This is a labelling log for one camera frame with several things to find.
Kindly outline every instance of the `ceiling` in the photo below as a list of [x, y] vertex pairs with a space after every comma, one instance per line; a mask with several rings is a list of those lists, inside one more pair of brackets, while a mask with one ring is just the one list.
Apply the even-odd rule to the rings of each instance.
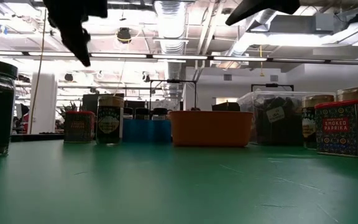
[[[231, 48], [234, 41], [244, 33], [241, 23], [234, 26], [225, 25], [225, 21], [241, 0], [226, 0], [223, 4], [222, 13], [215, 8], [209, 24], [209, 31], [214, 30], [213, 38], [207, 45], [207, 36], [204, 39], [204, 46], [207, 45], [206, 54], [213, 52], [224, 52]], [[199, 42], [203, 26], [208, 26], [203, 22], [206, 18], [210, 0], [197, 0], [188, 4], [186, 13], [186, 34], [185, 39], [188, 43], [185, 46], [186, 54], [200, 54], [198, 52]], [[312, 16], [317, 10], [327, 8], [325, 13], [332, 13], [334, 10], [347, 11], [358, 7], [358, 0], [302, 0], [301, 7], [294, 15]], [[25, 52], [41, 51], [43, 40], [43, 26], [45, 8], [40, 1], [30, 0], [5, 0], [0, 1], [0, 50], [14, 50]], [[135, 11], [123, 9], [110, 9], [107, 19], [91, 17], [83, 27], [91, 34], [92, 39], [88, 44], [90, 52], [122, 52], [122, 53], [143, 53], [160, 54], [160, 42], [158, 37], [158, 17], [153, 11]], [[117, 39], [117, 31], [120, 27], [130, 28], [132, 36], [130, 44], [122, 44]], [[358, 47], [286, 47], [277, 45], [251, 45], [246, 53], [259, 57], [308, 57], [308, 58], [358, 58]], [[52, 28], [49, 23], [45, 25], [45, 44], [46, 52], [67, 52], [68, 50], [61, 42], [59, 31]], [[17, 65], [20, 72], [31, 78], [32, 73], [38, 70], [39, 60], [35, 59], [2, 59]], [[187, 62], [186, 66], [193, 66], [193, 62]], [[125, 62], [125, 61], [92, 61], [90, 68], [84, 68], [81, 63], [73, 60], [50, 60], [45, 62], [43, 70], [50, 70], [59, 73], [60, 85], [96, 85], [96, 86], [116, 86], [116, 83], [123, 83], [127, 86], [148, 87], [148, 83], [142, 81], [144, 74], [150, 75], [154, 79], [164, 79], [166, 62]], [[248, 68], [259, 68], [260, 62], [250, 62]], [[288, 67], [285, 63], [266, 63], [265, 68]], [[85, 74], [79, 78], [78, 82], [67, 83], [64, 79], [66, 73]], [[59, 90], [61, 95], [81, 95], [88, 90]], [[30, 88], [20, 92], [21, 96], [27, 98]]]

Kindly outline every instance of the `orange plastic bin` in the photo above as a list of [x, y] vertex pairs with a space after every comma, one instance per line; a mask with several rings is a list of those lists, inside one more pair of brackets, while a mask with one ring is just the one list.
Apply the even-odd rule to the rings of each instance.
[[251, 132], [252, 113], [232, 111], [172, 111], [175, 146], [244, 147]]

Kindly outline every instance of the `blue container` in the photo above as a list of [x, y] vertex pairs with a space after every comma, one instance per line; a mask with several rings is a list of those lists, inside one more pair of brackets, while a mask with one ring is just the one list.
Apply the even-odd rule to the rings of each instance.
[[124, 119], [123, 142], [171, 142], [171, 122], [141, 119]]

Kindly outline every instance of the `white column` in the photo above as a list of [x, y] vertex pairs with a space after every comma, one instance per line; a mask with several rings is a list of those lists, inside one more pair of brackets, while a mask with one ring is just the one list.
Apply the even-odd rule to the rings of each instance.
[[[58, 75], [56, 73], [41, 72], [37, 98], [34, 102], [35, 86], [37, 83], [38, 73], [33, 73], [31, 83], [31, 102], [29, 112], [28, 134], [39, 134], [43, 132], [55, 132], [55, 109], [57, 101], [57, 84]], [[31, 109], [34, 104], [33, 118]]]

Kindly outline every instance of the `desk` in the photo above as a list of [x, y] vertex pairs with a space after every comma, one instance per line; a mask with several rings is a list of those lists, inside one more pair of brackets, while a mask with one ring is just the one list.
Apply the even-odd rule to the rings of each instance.
[[358, 159], [300, 147], [12, 143], [0, 224], [358, 224]]

